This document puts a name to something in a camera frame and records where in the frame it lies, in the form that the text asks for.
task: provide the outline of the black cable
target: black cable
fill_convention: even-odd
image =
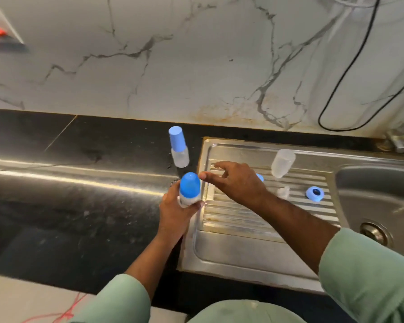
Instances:
[[[362,128],[363,126],[365,126],[366,124],[368,124],[372,119],[374,119],[374,117],[380,112],[382,111],[390,102],[392,102],[399,94],[401,94],[401,92],[404,90],[404,86],[395,94],[393,95],[385,104],[383,104],[366,122],[364,122],[363,124],[361,124],[360,126],[356,127],[356,128],[350,128],[350,129],[329,129],[326,128],[324,125],[322,125],[321,123],[321,118],[323,113],[326,111],[326,109],[328,108],[329,104],[332,101],[332,98],[334,97],[335,93],[338,90],[339,85],[343,82],[345,76],[347,75],[347,73],[349,72],[349,70],[351,69],[351,67],[355,64],[356,60],[359,58],[359,56],[362,53],[362,50],[364,49],[367,41],[368,41],[368,37],[370,36],[371,30],[373,28],[374,25],[374,21],[376,19],[376,15],[377,15],[377,10],[380,6],[380,1],[381,0],[376,0],[375,4],[374,4],[374,10],[371,14],[371,19],[370,19],[370,23],[368,24],[368,28],[367,28],[367,32],[365,33],[365,37],[364,40],[362,41],[362,44],[358,50],[358,53],[355,55],[355,57],[353,58],[353,60],[350,62],[349,66],[346,68],[346,70],[344,71],[344,73],[341,75],[341,78],[339,79],[339,81],[337,82],[334,90],[332,91],[328,102],[326,102],[325,107],[323,108],[322,112],[320,113],[319,117],[318,117],[318,124],[320,127],[322,127],[324,130],[328,130],[328,131],[352,131],[352,130],[357,130]]]

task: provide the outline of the switch plate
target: switch plate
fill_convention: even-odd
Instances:
[[[16,43],[24,44],[22,38],[16,32],[14,27],[12,27],[11,23],[9,22],[9,20],[7,20],[6,16],[4,15],[4,13],[1,9],[0,9],[0,28],[4,29],[6,31],[6,33],[8,34],[8,38],[0,39],[0,41],[14,42],[14,43],[16,42]]]

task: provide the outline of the stainless steel sink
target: stainless steel sink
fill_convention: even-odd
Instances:
[[[336,185],[350,228],[404,255],[404,169],[351,166]]]
[[[270,165],[281,148],[292,149],[296,161],[274,179]],[[199,172],[220,174],[217,161],[248,163],[270,191],[290,186],[295,205],[404,254],[404,155],[206,138]],[[305,197],[310,186],[324,190],[323,201]],[[179,270],[323,292],[318,277],[267,222],[213,185],[203,183],[202,190],[206,205],[190,222]]]

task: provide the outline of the sink drain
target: sink drain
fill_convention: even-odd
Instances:
[[[384,227],[379,226],[373,222],[364,222],[361,224],[359,230],[361,234],[373,239],[379,244],[389,248],[392,247],[392,237]]]

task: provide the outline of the light green shirt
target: light green shirt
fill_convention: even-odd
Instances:
[[[329,242],[319,266],[323,289],[359,323],[404,323],[404,256],[371,239],[341,229]],[[147,323],[150,299],[126,274],[114,277],[71,322]],[[303,323],[298,315],[252,300],[221,301],[189,323]]]

